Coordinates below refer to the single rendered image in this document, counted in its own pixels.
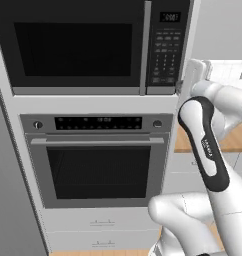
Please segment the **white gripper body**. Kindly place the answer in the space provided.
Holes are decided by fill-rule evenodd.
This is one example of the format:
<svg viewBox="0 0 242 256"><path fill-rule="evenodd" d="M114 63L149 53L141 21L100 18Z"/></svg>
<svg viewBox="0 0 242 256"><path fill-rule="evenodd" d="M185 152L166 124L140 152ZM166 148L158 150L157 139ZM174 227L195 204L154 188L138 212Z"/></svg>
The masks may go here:
<svg viewBox="0 0 242 256"><path fill-rule="evenodd" d="M191 59L187 63L184 80L183 80L183 96L187 100L191 96L191 90L195 83L204 79L206 64L197 59Z"/></svg>

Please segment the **black and steel microwave oven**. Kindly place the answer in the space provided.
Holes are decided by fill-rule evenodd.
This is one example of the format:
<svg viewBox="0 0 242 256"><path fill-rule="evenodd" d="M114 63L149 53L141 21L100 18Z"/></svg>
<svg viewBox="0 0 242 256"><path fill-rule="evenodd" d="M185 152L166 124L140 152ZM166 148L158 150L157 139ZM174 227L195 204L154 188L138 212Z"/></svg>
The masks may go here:
<svg viewBox="0 0 242 256"><path fill-rule="evenodd" d="M172 95L185 61L193 0L151 1L146 95Z"/></svg>

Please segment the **black microwave door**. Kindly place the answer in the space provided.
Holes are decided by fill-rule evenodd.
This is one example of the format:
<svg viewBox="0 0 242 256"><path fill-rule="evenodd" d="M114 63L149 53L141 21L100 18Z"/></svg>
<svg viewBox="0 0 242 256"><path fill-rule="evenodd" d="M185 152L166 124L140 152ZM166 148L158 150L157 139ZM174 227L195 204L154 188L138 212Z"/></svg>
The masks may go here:
<svg viewBox="0 0 242 256"><path fill-rule="evenodd" d="M16 95L137 94L144 0L0 0Z"/></svg>

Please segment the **steel oven door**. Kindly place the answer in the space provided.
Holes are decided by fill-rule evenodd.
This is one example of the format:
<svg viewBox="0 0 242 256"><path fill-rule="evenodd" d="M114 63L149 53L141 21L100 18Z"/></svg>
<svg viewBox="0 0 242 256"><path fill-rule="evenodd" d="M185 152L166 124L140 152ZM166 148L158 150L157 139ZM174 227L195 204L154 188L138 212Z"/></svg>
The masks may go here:
<svg viewBox="0 0 242 256"><path fill-rule="evenodd" d="M110 146L31 145L35 138L51 140L148 140L164 144ZM169 135L150 134L29 134L27 146L46 209L145 207L158 195Z"/></svg>

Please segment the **white cupboard run wooden top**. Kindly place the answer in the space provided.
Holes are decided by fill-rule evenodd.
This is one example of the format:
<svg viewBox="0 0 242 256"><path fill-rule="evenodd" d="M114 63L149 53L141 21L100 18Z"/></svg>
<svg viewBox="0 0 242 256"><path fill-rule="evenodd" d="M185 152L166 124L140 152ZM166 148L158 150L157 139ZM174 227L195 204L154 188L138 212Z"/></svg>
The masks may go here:
<svg viewBox="0 0 242 256"><path fill-rule="evenodd" d="M220 142L226 161L242 177L242 124L233 129ZM177 139L171 163L166 171L164 192L204 192L205 187L199 174L188 136L178 126Z"/></svg>

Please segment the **white tall appliance cabinet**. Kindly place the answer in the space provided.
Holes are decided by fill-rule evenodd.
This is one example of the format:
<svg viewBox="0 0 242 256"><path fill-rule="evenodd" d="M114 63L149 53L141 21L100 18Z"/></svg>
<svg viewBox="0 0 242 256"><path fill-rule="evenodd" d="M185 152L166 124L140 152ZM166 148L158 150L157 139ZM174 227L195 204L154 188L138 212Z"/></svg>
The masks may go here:
<svg viewBox="0 0 242 256"><path fill-rule="evenodd" d="M182 67L181 77L184 76L185 66L191 56L195 35L196 23L202 0L193 0L191 23L188 31L188 41L185 51L185 61ZM40 196L31 157L28 151L20 116L22 114L61 114L61 115L89 115L89 114L171 114L176 112L178 95L176 91L172 95L16 95L10 85L7 69L0 49L0 91L4 106L14 136L15 148L21 161L22 170L25 173L25 182L31 195L31 201L39 220L43 238L49 252L71 252L51 250L48 241L42 211L46 209ZM174 151L176 129L171 126L168 153L164 167L164 174L170 164Z"/></svg>

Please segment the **steel built-in oven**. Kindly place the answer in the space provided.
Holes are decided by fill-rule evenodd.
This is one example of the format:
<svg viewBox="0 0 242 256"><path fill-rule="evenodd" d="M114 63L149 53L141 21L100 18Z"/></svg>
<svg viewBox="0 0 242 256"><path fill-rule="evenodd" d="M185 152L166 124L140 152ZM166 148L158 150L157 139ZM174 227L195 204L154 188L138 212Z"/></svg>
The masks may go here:
<svg viewBox="0 0 242 256"><path fill-rule="evenodd" d="M150 134L169 135L173 116L171 114L22 114L20 116L24 136L29 134ZM162 128L154 128L155 120L162 121ZM40 121L43 127L35 129L33 123Z"/></svg>

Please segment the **white drawer front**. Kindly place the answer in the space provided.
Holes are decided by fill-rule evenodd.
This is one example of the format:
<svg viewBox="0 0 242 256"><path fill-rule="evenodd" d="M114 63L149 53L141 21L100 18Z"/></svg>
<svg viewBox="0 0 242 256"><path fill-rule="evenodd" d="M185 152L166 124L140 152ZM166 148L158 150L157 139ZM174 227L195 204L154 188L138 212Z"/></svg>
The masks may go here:
<svg viewBox="0 0 242 256"><path fill-rule="evenodd" d="M139 250L149 249L158 240L159 230L49 232L47 236L53 252L84 250ZM115 248L92 247L92 243L96 241L108 240L115 242Z"/></svg>
<svg viewBox="0 0 242 256"><path fill-rule="evenodd" d="M48 232L158 229L146 207L44 209L43 220ZM94 227L94 220L115 221L115 226Z"/></svg>

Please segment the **grey fridge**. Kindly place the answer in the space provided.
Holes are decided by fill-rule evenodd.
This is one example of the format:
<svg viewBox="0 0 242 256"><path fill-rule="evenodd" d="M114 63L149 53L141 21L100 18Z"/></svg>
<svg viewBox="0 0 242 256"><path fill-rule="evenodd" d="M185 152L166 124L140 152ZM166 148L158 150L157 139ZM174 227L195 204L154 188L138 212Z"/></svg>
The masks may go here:
<svg viewBox="0 0 242 256"><path fill-rule="evenodd" d="M0 256L49 256L0 91Z"/></svg>

